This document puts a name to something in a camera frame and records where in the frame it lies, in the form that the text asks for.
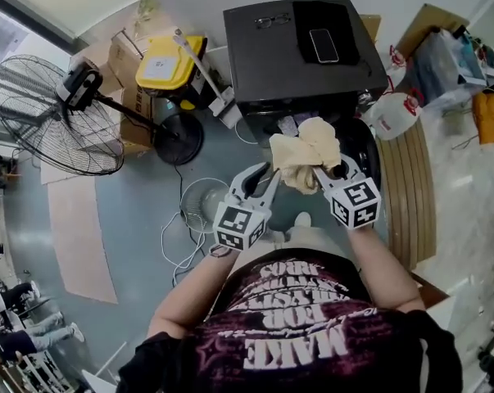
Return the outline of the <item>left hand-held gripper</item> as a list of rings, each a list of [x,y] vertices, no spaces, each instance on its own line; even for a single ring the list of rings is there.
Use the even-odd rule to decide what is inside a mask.
[[[229,193],[219,203],[214,218],[213,232],[217,244],[245,251],[252,248],[265,234],[272,215],[270,207],[280,184],[281,171],[277,169],[273,173],[259,196],[252,195],[269,168],[269,162],[261,162],[234,177]]]

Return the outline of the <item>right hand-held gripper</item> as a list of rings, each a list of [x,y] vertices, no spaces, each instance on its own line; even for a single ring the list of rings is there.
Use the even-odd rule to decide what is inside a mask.
[[[330,204],[333,217],[348,230],[373,224],[379,218],[382,197],[372,178],[367,178],[351,157],[342,158],[342,178],[330,176],[322,167],[313,167],[313,173]]]

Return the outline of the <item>beige clothes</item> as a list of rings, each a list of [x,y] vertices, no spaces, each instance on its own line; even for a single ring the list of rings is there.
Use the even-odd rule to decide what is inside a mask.
[[[340,143],[335,128],[320,117],[302,122],[296,137],[274,134],[270,150],[275,170],[281,172],[283,183],[303,195],[313,195],[319,184],[313,168],[330,170],[342,163]]]

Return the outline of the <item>black washing machine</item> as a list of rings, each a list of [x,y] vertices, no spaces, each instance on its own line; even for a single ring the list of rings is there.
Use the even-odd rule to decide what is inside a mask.
[[[292,3],[282,0],[224,12],[235,101],[261,147],[281,133],[277,120],[306,112],[331,124],[343,154],[366,176],[381,183],[378,149],[369,128],[355,115],[387,89],[388,80],[374,42],[350,0],[310,0],[342,4],[348,10],[360,60],[356,65],[306,63],[297,46]],[[288,13],[287,24],[258,29],[255,20]]]

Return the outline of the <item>person's right forearm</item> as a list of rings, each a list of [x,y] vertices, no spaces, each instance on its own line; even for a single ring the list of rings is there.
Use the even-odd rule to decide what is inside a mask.
[[[415,280],[370,227],[348,230],[351,248],[373,302],[403,313],[425,310]]]

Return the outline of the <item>person's left forearm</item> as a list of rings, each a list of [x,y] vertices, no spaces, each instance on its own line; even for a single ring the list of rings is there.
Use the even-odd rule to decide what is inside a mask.
[[[209,254],[178,283],[159,304],[147,335],[166,333],[181,339],[208,315],[219,295],[239,252],[221,258]]]

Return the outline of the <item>person's beige trousers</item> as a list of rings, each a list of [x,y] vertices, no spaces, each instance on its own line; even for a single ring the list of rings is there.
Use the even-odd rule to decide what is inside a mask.
[[[349,258],[347,253],[322,228],[294,225],[286,232],[269,232],[263,242],[274,249],[304,248],[323,251],[344,259]]]

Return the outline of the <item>white mop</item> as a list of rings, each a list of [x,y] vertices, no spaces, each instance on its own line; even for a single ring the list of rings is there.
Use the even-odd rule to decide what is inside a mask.
[[[242,117],[241,112],[236,105],[233,88],[228,86],[221,91],[217,87],[210,71],[202,63],[199,56],[193,51],[187,38],[180,29],[175,30],[173,40],[190,56],[207,83],[211,86],[215,94],[215,100],[209,105],[209,109],[213,116],[217,117],[228,129],[233,129]]]

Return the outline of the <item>smartphone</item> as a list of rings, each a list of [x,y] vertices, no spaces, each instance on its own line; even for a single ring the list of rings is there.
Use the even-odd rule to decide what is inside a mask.
[[[339,62],[338,51],[327,29],[311,29],[309,35],[320,64],[334,64]]]

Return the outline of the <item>black pad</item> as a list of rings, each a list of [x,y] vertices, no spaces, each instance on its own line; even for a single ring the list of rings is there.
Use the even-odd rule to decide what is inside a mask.
[[[333,2],[295,1],[292,3],[297,46],[306,63],[320,64],[310,40],[311,29],[327,29],[338,51],[338,65],[354,66],[360,60],[351,21],[345,6]]]

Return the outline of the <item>brown cardboard box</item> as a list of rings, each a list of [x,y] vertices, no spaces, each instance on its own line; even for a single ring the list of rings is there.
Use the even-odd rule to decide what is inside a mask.
[[[108,65],[121,86],[121,96],[115,101],[122,105],[119,133],[126,156],[151,150],[156,137],[162,133],[167,137],[178,137],[153,119],[152,98],[135,78],[142,59],[143,53],[125,29],[111,38]]]

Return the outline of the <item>person's black printed t-shirt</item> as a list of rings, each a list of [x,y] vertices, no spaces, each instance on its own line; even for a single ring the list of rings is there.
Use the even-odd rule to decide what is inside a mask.
[[[180,339],[149,337],[116,393],[461,393],[454,337],[376,307],[348,259],[283,249],[233,273]]]

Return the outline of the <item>pile of clear plastic bags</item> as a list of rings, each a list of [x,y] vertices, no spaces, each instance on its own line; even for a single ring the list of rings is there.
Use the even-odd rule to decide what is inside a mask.
[[[423,95],[425,110],[444,110],[487,87],[487,76],[468,36],[432,30],[417,47],[409,80]]]

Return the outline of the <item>yellow lid trash bin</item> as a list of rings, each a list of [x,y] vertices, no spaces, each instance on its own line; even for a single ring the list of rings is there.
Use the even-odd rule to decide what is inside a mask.
[[[185,49],[169,36],[149,43],[135,75],[137,85],[183,110],[206,109],[213,100],[212,89]]]

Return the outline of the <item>small cardboard piece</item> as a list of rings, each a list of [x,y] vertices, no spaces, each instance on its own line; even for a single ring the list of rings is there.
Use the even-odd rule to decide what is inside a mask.
[[[367,30],[370,38],[374,43],[377,41],[379,26],[381,25],[382,17],[380,15],[360,14],[360,18]]]

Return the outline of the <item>orange bag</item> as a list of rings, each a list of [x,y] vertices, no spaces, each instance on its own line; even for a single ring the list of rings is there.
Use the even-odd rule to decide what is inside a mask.
[[[472,102],[480,145],[494,143],[494,94],[478,93]]]

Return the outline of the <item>black eyeglasses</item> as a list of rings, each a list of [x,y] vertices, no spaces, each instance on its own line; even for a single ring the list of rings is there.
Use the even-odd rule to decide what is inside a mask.
[[[268,29],[272,25],[287,24],[291,19],[288,13],[281,13],[276,16],[261,17],[255,20],[255,25],[258,29]]]

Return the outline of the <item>large cardboard panel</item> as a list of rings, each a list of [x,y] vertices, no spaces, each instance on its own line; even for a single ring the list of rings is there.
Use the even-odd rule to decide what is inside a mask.
[[[469,24],[470,21],[462,16],[425,3],[401,36],[396,50],[409,59],[431,31],[445,29],[456,32],[461,26],[468,27]]]

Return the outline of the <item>brown cardboard floor sheet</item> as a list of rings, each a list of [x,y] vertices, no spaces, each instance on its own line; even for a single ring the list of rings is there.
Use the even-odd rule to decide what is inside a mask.
[[[66,291],[116,304],[94,179],[61,180],[49,183],[47,189],[53,246]]]
[[[125,158],[131,156],[141,156],[144,152],[149,151],[150,147],[145,147],[138,144],[126,143],[124,146]],[[64,170],[58,169],[53,165],[41,162],[41,184],[46,185],[49,183],[55,183],[62,180],[67,180],[69,178],[75,178],[77,174],[66,172]]]

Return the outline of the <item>white table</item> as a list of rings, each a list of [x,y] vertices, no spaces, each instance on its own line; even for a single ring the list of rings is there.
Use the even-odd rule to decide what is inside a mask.
[[[108,360],[95,372],[91,373],[86,369],[82,369],[81,373],[85,381],[89,385],[91,393],[116,393],[117,380],[115,377],[112,379],[114,382],[108,382],[102,378],[104,372],[106,372],[112,362],[120,355],[123,349],[128,345],[127,341],[124,341],[120,347],[108,358]]]

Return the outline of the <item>black pedestal fan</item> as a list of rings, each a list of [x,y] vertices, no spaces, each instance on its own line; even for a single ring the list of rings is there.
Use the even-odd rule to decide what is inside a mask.
[[[21,148],[41,161],[77,175],[101,176],[124,164],[118,124],[107,113],[122,105],[100,92],[103,77],[88,59],[64,71],[31,55],[0,62],[0,122]],[[190,162],[204,131],[193,115],[179,112],[161,123],[177,138],[156,137],[154,149],[168,165]]]

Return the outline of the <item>glass door with black frame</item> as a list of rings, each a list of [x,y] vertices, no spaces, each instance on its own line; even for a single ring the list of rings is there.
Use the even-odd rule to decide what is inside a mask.
[[[37,15],[24,3],[0,0],[0,57],[7,50],[16,50],[29,32],[46,39],[70,55],[75,52],[75,39],[52,25],[49,20]]]

